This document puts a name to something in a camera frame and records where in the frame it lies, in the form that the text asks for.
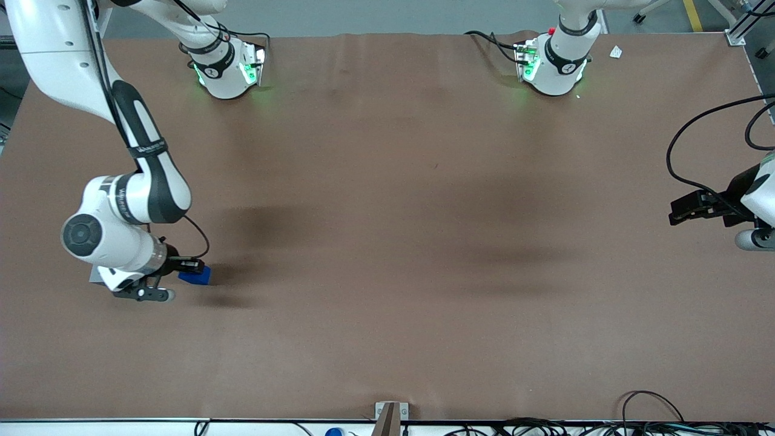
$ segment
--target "brown table surface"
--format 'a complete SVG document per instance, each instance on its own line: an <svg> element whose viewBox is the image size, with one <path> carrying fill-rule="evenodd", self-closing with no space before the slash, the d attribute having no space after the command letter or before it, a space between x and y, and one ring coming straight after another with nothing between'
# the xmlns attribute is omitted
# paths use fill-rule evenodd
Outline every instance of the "brown table surface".
<svg viewBox="0 0 775 436"><path fill-rule="evenodd" d="M631 389L690 420L775 414L775 258L738 250L742 226L667 221L694 190L667 174L670 138L758 92L742 48L602 36L549 98L468 36L272 44L266 88L218 101L177 41L108 43L212 240L214 285L165 279L168 304L113 298L60 246L86 182L133 164L112 125L28 91L0 159L0 417L359 417L396 399L423 419L613 418ZM756 164L759 107L692 128L677 171L723 189ZM153 231L202 249L185 222ZM630 417L671 418L647 399Z"/></svg>

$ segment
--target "black band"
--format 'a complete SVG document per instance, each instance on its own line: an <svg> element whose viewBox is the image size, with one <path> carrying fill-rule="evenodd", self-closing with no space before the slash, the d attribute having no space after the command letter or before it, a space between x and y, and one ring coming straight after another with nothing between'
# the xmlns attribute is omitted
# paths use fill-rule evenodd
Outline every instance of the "black band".
<svg viewBox="0 0 775 436"><path fill-rule="evenodd" d="M584 57L580 59L576 59L575 61L561 57L559 54L555 53L554 50L552 49L551 36L549 37L548 40L546 40L546 45L544 45L543 49L546 52L546 59L552 65L554 65L557 68L557 72L563 76L567 76L569 74L573 74L574 72L576 72L576 70L578 70L578 68L587 59L587 55L589 54L589 52L587 52L587 55L584 55Z"/></svg>
<svg viewBox="0 0 775 436"><path fill-rule="evenodd" d="M113 181L115 178L116 176L114 175L105 177L105 179L102 180L102 183L100 183L99 190L103 191L107 195L110 195L110 187L113 186Z"/></svg>
<svg viewBox="0 0 775 436"><path fill-rule="evenodd" d="M584 36L587 33L589 33L590 30L592 30L592 28L594 27L595 24L598 23L598 13L595 12L595 11L590 12L589 16L587 17L587 19L589 19L589 21L587 22L587 27L584 27L581 30L568 29L563 24L563 20L560 19L560 30L562 30L563 33L571 35L571 36Z"/></svg>
<svg viewBox="0 0 775 436"><path fill-rule="evenodd" d="M196 68L199 70L200 73L204 74L208 78L221 78L221 76L223 76L223 71L225 71L226 68L228 68L233 61L234 61L234 46L231 43L229 43L229 51L220 61L210 65L200 64L195 61L194 65L196 65Z"/></svg>
<svg viewBox="0 0 775 436"><path fill-rule="evenodd" d="M139 159L141 157L151 157L162 154L167 151L167 141L164 138L159 138L150 144L140 144L137 147L131 147L129 149L129 156L132 159Z"/></svg>
<svg viewBox="0 0 775 436"><path fill-rule="evenodd" d="M186 50L188 50L189 54L207 54L211 51L214 51L218 48L219 45L221 45L222 42L228 41L229 35L226 35L226 37L223 36L223 31L218 31L218 37L215 38L215 41L212 41L210 45L201 47L201 48L191 48L189 46L184 45L183 47L186 47Z"/></svg>
<svg viewBox="0 0 775 436"><path fill-rule="evenodd" d="M129 183L129 179L134 174L124 174L119 178L119 180L115 183L115 205L116 208L119 210L119 213L121 214L121 217L130 224L134 224L136 226L142 224L135 216L132 214L132 211L129 210L129 204L126 202L126 184Z"/></svg>

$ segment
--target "black cable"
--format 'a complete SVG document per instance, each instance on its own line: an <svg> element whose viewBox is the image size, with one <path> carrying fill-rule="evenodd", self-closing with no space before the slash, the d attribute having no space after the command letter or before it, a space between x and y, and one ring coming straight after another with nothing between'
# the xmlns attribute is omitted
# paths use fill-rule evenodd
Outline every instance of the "black cable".
<svg viewBox="0 0 775 436"><path fill-rule="evenodd" d="M767 18L767 17L769 17L769 16L775 16L775 11L773 11L773 12L765 12L765 13L761 13L761 12L754 12L753 10L751 10L751 11L748 11L748 12L746 12L746 14L748 14L748 15L750 15L750 16L755 16L755 17L757 17L757 18Z"/></svg>
<svg viewBox="0 0 775 436"><path fill-rule="evenodd" d="M504 48L508 48L511 50L514 50L514 46L510 46L506 43L502 43L498 40L498 38L495 37L495 32L490 33L490 36L485 35L484 33L478 31L478 30L469 30L468 32L465 32L465 35L471 35L471 36L481 36L482 38L485 38L485 40L491 44L494 44L498 50L501 51L501 54L506 59L509 59L511 62L514 62L515 64L519 65L528 65L529 63L527 61L521 61L519 59L513 58L506 53L506 50L503 50Z"/></svg>
<svg viewBox="0 0 775 436"><path fill-rule="evenodd" d="M14 94L13 92L10 92L8 89L3 88L2 86L0 86L0 91L3 91L5 94L12 96L14 99L18 99L18 100L22 99L18 95Z"/></svg>
<svg viewBox="0 0 775 436"><path fill-rule="evenodd" d="M200 23L204 24L205 26L207 26L207 27L208 27L208 28L210 28L210 29L215 29L215 30L218 30L219 32L226 31L226 33L228 33L229 35L232 35L232 36L237 36L237 35L242 35L242 36L264 36L264 37L266 37L266 38L267 38L267 46L269 46L269 41L270 41L270 39L271 39L271 36L269 36L269 34L268 34L268 33L264 33L264 32L254 32L254 33L235 32L235 31L233 31L233 30L229 30L229 29L228 29L226 26L224 26L224 25L223 25L223 24L221 24L220 22L218 23L218 25L217 25L217 26L213 26L212 24L208 24L208 23L206 23L206 22L203 22L203 21L202 21L202 18L200 18L200 17L199 17L199 16L196 14L196 12L194 12L193 10L191 10L191 8L189 8L189 7L188 7L188 6L187 6L185 3L183 3L183 2L182 2L182 0L172 0L172 1L173 1L173 2L175 2L175 4L176 4L176 5L178 5L178 6L179 6L181 9L183 9L183 11L184 11L184 12L186 12L187 14L189 14L189 15L191 16L191 18L193 18L193 19L197 20L198 22L200 22ZM217 36L217 37L218 37L218 38L219 38L219 39L220 39L222 42L225 42L225 43L226 43L226 42L229 42L229 41L228 41L227 39L225 39L225 38L221 38L220 36Z"/></svg>
<svg viewBox="0 0 775 436"><path fill-rule="evenodd" d="M717 431L706 431L706 430L703 430L701 428L697 428L695 426L696 426L696 424L694 424L694 426L688 426L688 425L683 425L683 424L673 424L673 423L659 423L659 424L657 424L658 428L661 428L661 427L671 427L671 428L673 428L673 431L683 431L683 432L692 433L692 434L704 434L704 435L707 435L707 436L724 436L724 435L731 436L723 428L722 428L722 430L724 431L724 433L718 433Z"/></svg>
<svg viewBox="0 0 775 436"><path fill-rule="evenodd" d="M210 421L197 421L196 425L194 426L194 436L203 436L203 434L205 434L207 431L207 427L210 427Z"/></svg>
<svg viewBox="0 0 775 436"><path fill-rule="evenodd" d="M682 423L686 422L686 420L684 419L684 415L681 414L680 410L678 410L678 407L676 407L675 404L671 403L670 400L668 400L664 396L660 395L659 393L650 391L650 390L636 390L636 391L632 391L629 394L629 396L625 399L625 402L622 404L622 425L625 426L625 434L627 434L627 427L626 427L626 425L627 425L627 404L630 402L630 400L632 400L633 398L635 398L636 396L638 396L638 395L640 395L642 393L645 393L646 395L650 395L650 396L655 396L655 397L661 399L662 401L664 401L665 403L668 403L670 405L670 407L673 408L673 411L678 416L678 419L680 420L680 422L682 422Z"/></svg>
<svg viewBox="0 0 775 436"><path fill-rule="evenodd" d="M756 113L756 115L753 116L753 118L748 122L748 126L746 126L746 144L748 144L748 147L751 147L754 150L759 151L771 151L775 150L775 147L763 147L761 145L756 145L751 140L751 129L753 128L753 125L756 124L756 121L759 120L759 118L767 113L771 108L775 107L775 101L771 102L768 105L765 105L762 109L759 110L759 112Z"/></svg>
<svg viewBox="0 0 775 436"><path fill-rule="evenodd" d="M666 156L665 156L665 160L667 162L667 171L670 173L670 175L673 178L675 178L676 180L678 180L681 183L685 183L687 185L694 186L695 188L699 188L699 189L702 189L702 190L708 192L710 195L712 195L719 202L721 202L725 206L727 206L732 212L734 212L734 213L736 213L736 214L738 214L738 215L740 215L742 217L745 217L747 219L750 219L750 220L753 219L752 216L750 216L748 213L743 213L735 205L731 204L729 201L727 201L727 199L725 199L724 197L719 195L718 192L714 191L713 189L710 189L706 185L703 185L703 184L701 184L699 182L695 182L693 180L689 180L688 178L684 178L684 177L681 177L678 174L676 174L676 172L673 170L672 155L673 155L673 147L675 147L675 144L678 141L678 138L680 138L681 134L683 134L684 131L689 128L689 126L694 124L700 118L703 118L705 116L708 116L708 115L710 115L710 114L712 114L714 112L718 112L720 110L724 110L724 109L728 109L728 108L731 108L731 107L734 107L734 106L740 106L740 105L743 105L743 104L746 104L746 103L756 102L756 101L764 100L764 99L775 99L775 94L758 95L756 97L748 97L747 99L736 100L734 102L730 102L730 103L726 103L724 105L716 106L713 109L708 109L705 112L701 113L700 115L695 116L694 118L690 119L686 124L684 124L678 130L678 132L673 137L673 140L670 141L670 146L667 147L667 153L666 153Z"/></svg>
<svg viewBox="0 0 775 436"><path fill-rule="evenodd" d="M105 60L105 48L102 46L102 38L100 37L98 31L92 31L91 29L89 24L91 22L91 11L88 10L86 2L80 2L80 4L81 17L83 18L84 24L86 26L85 31L89 41L89 48L91 50L91 54L94 56L95 61L97 62L97 72L100 75L100 86L102 87L102 94L105 96L105 103L108 105L108 109L110 110L110 114L113 118L113 123L115 124L115 128L118 129L119 135L121 135L121 139L124 141L126 147L130 148L131 145L129 144L129 138L126 134L126 131L124 130L124 125L121 123L119 110L115 105L115 100L113 99L113 94L111 92L112 86L110 77L108 76L108 67L107 61ZM137 163L136 165L137 169L139 170L140 165Z"/></svg>
<svg viewBox="0 0 775 436"><path fill-rule="evenodd" d="M294 422L294 423L291 423L291 424L295 425L296 427L301 428L307 434L307 436L315 436L314 434L312 434L312 432L307 427L299 424L298 422Z"/></svg>
<svg viewBox="0 0 775 436"><path fill-rule="evenodd" d="M753 6L753 7L751 8L751 12L755 11L755 10L756 10L756 8L759 8L759 7L760 7L761 5L763 5L765 2L766 2L766 0L760 0L760 1L759 1L759 3L757 3L757 4L756 4L756 6ZM766 13L766 12L768 12L770 9L772 9L772 7L773 7L773 6L775 6L775 3L773 3L773 4L769 5L769 6L767 6L767 7L764 9L764 12L765 12L765 13ZM746 27L746 28L745 28L745 29L744 29L744 30L741 32L741 34L744 34L744 33L748 32L748 31L751 29L751 27L753 27L753 25L755 25L755 24L756 24L756 22L757 22L757 21L759 21L759 18L761 18L761 17L758 17L758 18L756 18L756 19L753 19L753 20L750 20L750 21L749 21L747 18L748 18L748 17L742 17L741 19L737 20L737 23L735 24L735 26L734 26L734 27L732 27L732 28L729 30L729 33L730 33L730 34L732 34L732 33L736 33L736 32L737 32L737 29L738 29L740 26L743 26L744 24L747 24L747 25L748 25L748 27Z"/></svg>
<svg viewBox="0 0 775 436"><path fill-rule="evenodd" d="M479 436L490 436L489 434L484 433L482 430L477 430L476 428L469 428L469 427L463 427L460 430L451 431L451 432L445 434L444 436L455 436L456 434L458 434L458 433L460 433L462 431L465 431L467 434L475 433L475 434L479 434Z"/></svg>
<svg viewBox="0 0 775 436"><path fill-rule="evenodd" d="M479 36L479 37L485 38L487 41L489 41L492 44L497 44L497 45L499 45L499 46L501 46L503 48L514 49L514 46L510 46L510 45L508 45L506 43L502 43L501 41L498 41L497 39L494 39L490 35L487 35L486 33L480 32L478 30L469 30L468 32L465 32L463 35Z"/></svg>
<svg viewBox="0 0 775 436"><path fill-rule="evenodd" d="M202 230L202 228L201 228L201 227L200 227L200 226L199 226L197 223L195 223L195 222L194 222L194 220L192 220L191 218L189 218L189 217L188 217L188 215L183 215L183 217L184 217L184 218L185 218L185 219L186 219L186 220L187 220L189 223L191 223L191 225L192 225L192 226L194 226L194 228L195 228L195 229L196 229L196 230L199 232L199 234L201 234L201 237L202 237L202 239L204 239L204 240L205 240L205 251L204 251L204 252L202 252L202 254L200 254L199 256L192 256L192 257L191 257L191 259L199 259L199 258L203 258L203 257L205 256L205 254L207 254L207 253L209 253L209 252L210 252L210 240L207 238L207 235L206 235L206 234L205 234L205 232Z"/></svg>
<svg viewBox="0 0 775 436"><path fill-rule="evenodd" d="M543 433L543 436L568 436L568 432L565 426L563 426L558 422L554 422L550 420L524 417L524 418L514 418L511 420L506 420L504 424L514 426L514 429L511 431L512 436L522 436L536 428L541 430L541 432ZM519 428L523 428L523 427L524 429L517 434L516 431ZM562 433L560 433L556 429L556 427L561 429Z"/></svg>

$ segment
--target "robot end effector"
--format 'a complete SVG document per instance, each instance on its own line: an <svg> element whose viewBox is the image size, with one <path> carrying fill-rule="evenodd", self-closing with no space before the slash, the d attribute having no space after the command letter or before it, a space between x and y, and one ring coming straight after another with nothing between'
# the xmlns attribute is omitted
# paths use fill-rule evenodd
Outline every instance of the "robot end effector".
<svg viewBox="0 0 775 436"><path fill-rule="evenodd" d="M699 189L670 204L670 225L687 220L721 216L725 227L753 223L737 233L735 244L746 251L775 251L775 154L736 175L724 192Z"/></svg>

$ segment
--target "green led light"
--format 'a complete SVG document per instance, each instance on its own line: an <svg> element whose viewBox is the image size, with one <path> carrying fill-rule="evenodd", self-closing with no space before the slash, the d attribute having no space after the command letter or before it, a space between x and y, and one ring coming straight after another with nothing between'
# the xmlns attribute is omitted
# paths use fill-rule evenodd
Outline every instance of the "green led light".
<svg viewBox="0 0 775 436"><path fill-rule="evenodd" d="M196 64L194 64L194 71L196 71L196 76L199 78L199 84L205 86L205 79L203 79L202 75L199 74L199 68L197 68Z"/></svg>
<svg viewBox="0 0 775 436"><path fill-rule="evenodd" d="M242 70L243 76L245 77L245 81L248 83L248 85L256 83L256 68L251 67L249 64L245 65L241 62L239 63L239 67Z"/></svg>

